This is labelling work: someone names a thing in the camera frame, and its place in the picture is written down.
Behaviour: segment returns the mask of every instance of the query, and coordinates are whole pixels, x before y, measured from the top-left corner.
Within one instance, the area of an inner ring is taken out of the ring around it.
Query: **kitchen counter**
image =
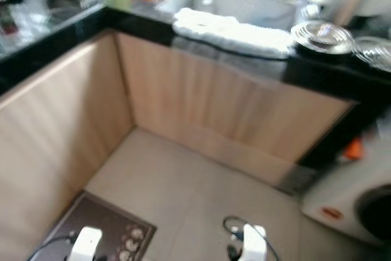
[[[271,61],[226,52],[177,36],[172,15],[155,9],[153,1],[106,0],[48,28],[28,46],[0,59],[0,94],[34,74],[69,49],[105,29],[115,29],[160,45],[178,48],[262,75],[345,100],[387,105],[391,79],[351,64],[326,64],[294,55],[291,61]]]

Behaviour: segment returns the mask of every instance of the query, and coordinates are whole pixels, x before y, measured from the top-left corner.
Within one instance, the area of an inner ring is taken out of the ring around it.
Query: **kitchen sink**
[[[182,8],[235,17],[240,23],[289,31],[296,5],[283,0],[163,0],[157,9],[175,14]]]

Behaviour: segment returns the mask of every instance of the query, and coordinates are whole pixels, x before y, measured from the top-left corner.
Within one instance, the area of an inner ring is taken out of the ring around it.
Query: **orange cloth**
[[[358,160],[365,155],[364,145],[360,138],[354,138],[347,146],[344,156],[351,160]]]

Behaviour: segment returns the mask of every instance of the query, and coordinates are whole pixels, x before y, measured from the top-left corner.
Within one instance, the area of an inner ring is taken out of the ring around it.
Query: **washing machine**
[[[391,136],[365,144],[365,155],[339,165],[304,197],[310,218],[365,242],[391,240]]]

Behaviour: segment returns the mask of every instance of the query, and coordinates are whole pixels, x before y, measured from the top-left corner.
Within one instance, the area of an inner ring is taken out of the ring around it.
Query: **washing machine door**
[[[360,197],[356,213],[373,236],[391,241],[391,184],[372,189]]]

